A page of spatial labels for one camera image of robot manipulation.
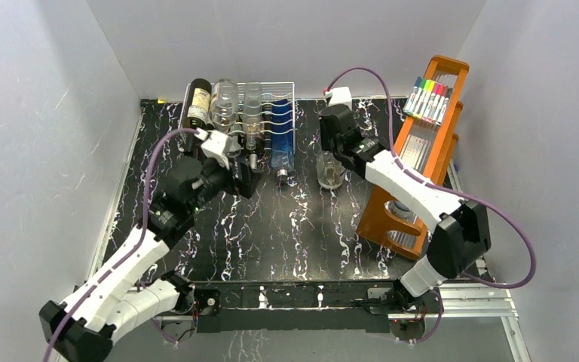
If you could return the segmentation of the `blue square glass bottle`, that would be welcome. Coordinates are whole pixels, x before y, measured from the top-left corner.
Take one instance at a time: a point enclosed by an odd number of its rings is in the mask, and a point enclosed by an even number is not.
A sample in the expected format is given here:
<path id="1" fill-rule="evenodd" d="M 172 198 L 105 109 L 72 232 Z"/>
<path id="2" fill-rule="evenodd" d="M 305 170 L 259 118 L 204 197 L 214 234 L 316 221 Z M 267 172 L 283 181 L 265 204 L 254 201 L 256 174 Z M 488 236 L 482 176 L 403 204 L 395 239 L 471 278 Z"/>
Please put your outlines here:
<path id="1" fill-rule="evenodd" d="M 271 168 L 278 182 L 286 185 L 293 170 L 293 105 L 288 99 L 275 100 L 271 107 Z"/>

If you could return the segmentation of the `clear labelled glass bottle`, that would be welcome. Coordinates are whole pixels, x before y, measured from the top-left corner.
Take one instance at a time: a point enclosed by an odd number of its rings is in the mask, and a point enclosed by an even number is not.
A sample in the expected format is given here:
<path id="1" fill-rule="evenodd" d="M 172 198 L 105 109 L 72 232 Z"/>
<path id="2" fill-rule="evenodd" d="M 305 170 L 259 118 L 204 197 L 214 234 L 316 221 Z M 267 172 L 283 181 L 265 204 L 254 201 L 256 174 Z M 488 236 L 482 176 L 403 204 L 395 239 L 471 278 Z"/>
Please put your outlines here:
<path id="1" fill-rule="evenodd" d="M 345 168 L 333 153 L 317 153 L 317 181 L 322 189 L 333 190 L 340 187 L 345 180 Z"/>

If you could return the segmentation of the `clear ribbed glass bottle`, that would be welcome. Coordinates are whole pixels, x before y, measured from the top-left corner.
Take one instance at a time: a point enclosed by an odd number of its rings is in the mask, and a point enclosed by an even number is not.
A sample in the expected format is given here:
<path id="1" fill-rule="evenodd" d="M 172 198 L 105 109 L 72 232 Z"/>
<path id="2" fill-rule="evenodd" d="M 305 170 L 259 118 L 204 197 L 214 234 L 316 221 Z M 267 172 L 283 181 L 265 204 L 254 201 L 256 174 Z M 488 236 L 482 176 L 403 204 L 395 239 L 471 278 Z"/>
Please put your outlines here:
<path id="1" fill-rule="evenodd" d="M 246 134 L 245 147 L 250 151 L 257 148 L 262 122 L 262 85 L 251 81 L 244 86 L 243 127 Z"/>

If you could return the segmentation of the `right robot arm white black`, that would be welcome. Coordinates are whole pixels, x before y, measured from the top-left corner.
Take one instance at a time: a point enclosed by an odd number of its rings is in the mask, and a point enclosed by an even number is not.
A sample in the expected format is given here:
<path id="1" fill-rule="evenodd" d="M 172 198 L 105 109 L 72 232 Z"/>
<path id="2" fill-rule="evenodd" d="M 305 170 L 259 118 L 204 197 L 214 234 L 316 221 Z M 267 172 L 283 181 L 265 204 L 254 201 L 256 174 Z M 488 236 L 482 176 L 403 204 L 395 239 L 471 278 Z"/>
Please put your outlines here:
<path id="1" fill-rule="evenodd" d="M 328 106 L 319 114 L 323 150 L 405 204 L 431 231 L 426 254 L 389 291 L 358 301 L 358 306 L 384 305 L 413 312 L 425 293 L 456 278 L 491 247 L 486 207 L 454 195 L 451 189 L 402 163 L 376 138 L 364 137 L 345 104 Z"/>

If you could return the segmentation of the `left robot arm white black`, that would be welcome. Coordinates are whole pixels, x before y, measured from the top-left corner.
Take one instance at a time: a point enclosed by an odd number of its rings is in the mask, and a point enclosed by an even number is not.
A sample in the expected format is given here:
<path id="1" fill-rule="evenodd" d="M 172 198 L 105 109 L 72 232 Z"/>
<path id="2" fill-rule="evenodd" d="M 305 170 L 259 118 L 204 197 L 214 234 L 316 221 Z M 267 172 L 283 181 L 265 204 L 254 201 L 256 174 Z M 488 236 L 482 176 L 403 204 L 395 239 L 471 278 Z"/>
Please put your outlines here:
<path id="1" fill-rule="evenodd" d="M 199 311 L 194 284 L 174 271 L 135 293 L 144 272 L 168 254 L 196 213 L 223 192 L 251 198 L 261 174 L 243 160 L 222 166 L 184 158 L 150 192 L 147 215 L 90 279 L 62 302 L 47 302 L 39 317 L 44 337 L 67 361 L 103 361 L 123 336 L 160 313 Z"/>

